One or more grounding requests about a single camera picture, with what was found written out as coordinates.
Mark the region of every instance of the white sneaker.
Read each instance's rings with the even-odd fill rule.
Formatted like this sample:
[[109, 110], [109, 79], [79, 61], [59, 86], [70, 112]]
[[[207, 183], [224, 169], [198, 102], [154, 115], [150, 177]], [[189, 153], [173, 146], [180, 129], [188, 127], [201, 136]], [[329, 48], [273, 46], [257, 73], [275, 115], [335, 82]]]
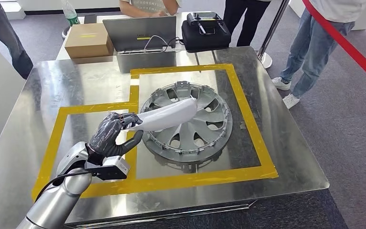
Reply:
[[287, 109], [290, 109], [291, 107], [293, 107], [297, 103], [299, 103], [299, 100], [300, 99], [293, 96], [293, 94], [289, 94], [286, 97], [284, 97], [283, 102], [284, 102], [285, 106], [287, 107]]
[[274, 79], [272, 79], [273, 85], [274, 87], [276, 87], [277, 89], [283, 90], [283, 91], [288, 91], [290, 90], [291, 87], [291, 81], [287, 84], [281, 82], [281, 77], [276, 77]]

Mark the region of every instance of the person's hand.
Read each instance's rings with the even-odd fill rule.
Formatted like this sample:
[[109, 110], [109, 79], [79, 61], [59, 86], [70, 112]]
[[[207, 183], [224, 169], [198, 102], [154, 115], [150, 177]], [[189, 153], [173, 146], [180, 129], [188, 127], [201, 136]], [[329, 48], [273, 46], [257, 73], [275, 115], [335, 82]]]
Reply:
[[151, 17], [163, 17], [163, 16], [168, 16], [168, 15], [164, 11], [158, 11], [158, 12], [151, 14]]
[[141, 141], [143, 131], [139, 130], [135, 132], [134, 137], [121, 145], [116, 145], [117, 136], [122, 129], [125, 129], [129, 125], [132, 127], [141, 123], [142, 120], [136, 114], [110, 112], [99, 124], [98, 129], [88, 143], [88, 147], [101, 156], [122, 156]]

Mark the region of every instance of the robot finger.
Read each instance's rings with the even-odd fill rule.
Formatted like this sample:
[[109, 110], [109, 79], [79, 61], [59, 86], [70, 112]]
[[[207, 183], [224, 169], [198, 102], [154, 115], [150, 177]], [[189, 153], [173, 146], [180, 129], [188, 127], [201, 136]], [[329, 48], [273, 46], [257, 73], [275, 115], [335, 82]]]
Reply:
[[128, 139], [125, 143], [120, 145], [121, 147], [121, 156], [126, 154], [132, 148], [134, 148], [141, 141], [144, 132], [142, 130], [138, 130], [135, 132], [134, 137]]

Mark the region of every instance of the red rope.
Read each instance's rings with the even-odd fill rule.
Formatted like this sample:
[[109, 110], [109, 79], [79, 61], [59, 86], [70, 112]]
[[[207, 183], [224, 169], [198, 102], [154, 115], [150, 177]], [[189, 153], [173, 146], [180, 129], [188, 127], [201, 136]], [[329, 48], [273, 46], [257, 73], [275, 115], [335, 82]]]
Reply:
[[366, 72], [366, 57], [364, 57], [341, 33], [339, 33], [311, 4], [309, 0], [302, 0], [306, 9], [316, 21], [329, 33], [337, 43], [360, 65]]

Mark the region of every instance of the metal stanchion pole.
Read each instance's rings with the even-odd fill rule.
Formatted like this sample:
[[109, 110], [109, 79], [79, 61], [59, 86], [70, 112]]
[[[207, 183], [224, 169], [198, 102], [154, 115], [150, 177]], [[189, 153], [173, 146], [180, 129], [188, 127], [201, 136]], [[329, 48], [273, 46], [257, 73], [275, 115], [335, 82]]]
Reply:
[[273, 23], [270, 26], [269, 31], [267, 32], [266, 38], [264, 39], [263, 44], [260, 47], [259, 52], [257, 53], [257, 56], [262, 62], [264, 68], [269, 68], [273, 63], [271, 57], [265, 52], [289, 2], [290, 0], [283, 0], [281, 2], [280, 8], [278, 8], [278, 12], [274, 17]]

